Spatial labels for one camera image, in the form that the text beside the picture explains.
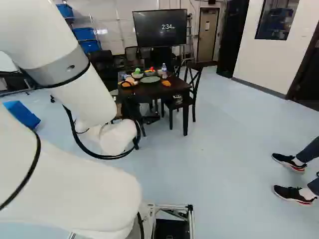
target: blue bin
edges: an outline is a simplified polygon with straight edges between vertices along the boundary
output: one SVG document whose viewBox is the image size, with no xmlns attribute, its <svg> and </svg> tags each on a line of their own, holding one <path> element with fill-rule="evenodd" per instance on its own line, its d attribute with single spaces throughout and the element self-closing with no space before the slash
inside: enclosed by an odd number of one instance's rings
<svg viewBox="0 0 319 239">
<path fill-rule="evenodd" d="M 37 116 L 32 114 L 20 101 L 4 102 L 3 105 L 18 121 L 20 121 L 22 124 L 30 129 L 35 129 L 35 127 L 41 121 Z"/>
<path fill-rule="evenodd" d="M 68 4 L 57 4 L 56 5 L 63 17 L 74 17 L 72 7 Z"/>
<path fill-rule="evenodd" d="M 76 39 L 81 40 L 95 40 L 94 29 L 91 27 L 74 28 L 74 35 Z"/>
<path fill-rule="evenodd" d="M 89 53 L 89 52 L 92 52 L 92 51 L 101 50 L 100 47 L 99 47 L 98 41 L 96 41 L 96 40 L 93 40 L 93 41 L 82 41 L 82 42 L 79 42 L 79 43 L 82 46 L 84 53 Z"/>
</svg>

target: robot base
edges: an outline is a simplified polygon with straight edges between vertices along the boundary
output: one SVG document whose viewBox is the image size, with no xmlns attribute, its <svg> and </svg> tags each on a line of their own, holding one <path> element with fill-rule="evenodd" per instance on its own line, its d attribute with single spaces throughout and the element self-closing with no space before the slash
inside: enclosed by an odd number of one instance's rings
<svg viewBox="0 0 319 239">
<path fill-rule="evenodd" d="M 174 220 L 158 219 L 156 215 L 165 212 Z M 194 211 L 192 205 L 142 205 L 140 214 L 143 220 L 145 239 L 195 239 Z M 138 219 L 126 239 L 140 239 L 141 231 Z M 68 239 L 89 239 L 71 233 Z"/>
</svg>

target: green plate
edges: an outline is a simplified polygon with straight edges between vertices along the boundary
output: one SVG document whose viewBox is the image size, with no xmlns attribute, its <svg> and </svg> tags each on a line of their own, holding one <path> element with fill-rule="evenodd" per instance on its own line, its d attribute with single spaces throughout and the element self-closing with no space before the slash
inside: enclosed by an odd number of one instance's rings
<svg viewBox="0 0 319 239">
<path fill-rule="evenodd" d="M 160 77 L 157 76 L 148 76 L 148 77 L 144 77 L 140 80 L 140 82 L 142 83 L 154 83 L 160 81 Z"/>
</svg>

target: monitor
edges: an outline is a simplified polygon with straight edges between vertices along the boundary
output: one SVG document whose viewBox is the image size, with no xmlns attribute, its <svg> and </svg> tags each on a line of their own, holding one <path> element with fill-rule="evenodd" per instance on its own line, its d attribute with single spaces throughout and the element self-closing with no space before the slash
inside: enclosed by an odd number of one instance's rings
<svg viewBox="0 0 319 239">
<path fill-rule="evenodd" d="M 138 47 L 186 44 L 187 10 L 133 11 Z"/>
</svg>

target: sneaker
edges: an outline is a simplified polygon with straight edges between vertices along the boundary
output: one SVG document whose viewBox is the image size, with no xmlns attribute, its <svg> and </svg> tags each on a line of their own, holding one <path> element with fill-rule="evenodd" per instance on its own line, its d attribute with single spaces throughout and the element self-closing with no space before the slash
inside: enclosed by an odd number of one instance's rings
<svg viewBox="0 0 319 239">
<path fill-rule="evenodd" d="M 273 153 L 271 156 L 276 162 L 282 164 L 285 167 L 291 168 L 293 171 L 298 173 L 304 173 L 305 168 L 307 167 L 307 164 L 305 163 L 302 166 L 296 165 L 293 162 L 293 159 L 295 158 L 293 156 L 284 156 L 278 153 Z"/>
<path fill-rule="evenodd" d="M 286 201 L 297 202 L 302 205 L 311 205 L 317 197 L 311 200 L 307 200 L 299 194 L 300 189 L 301 188 L 293 188 L 293 187 L 286 188 L 286 187 L 275 185 L 274 194 L 276 194 L 278 197 Z"/>
</svg>

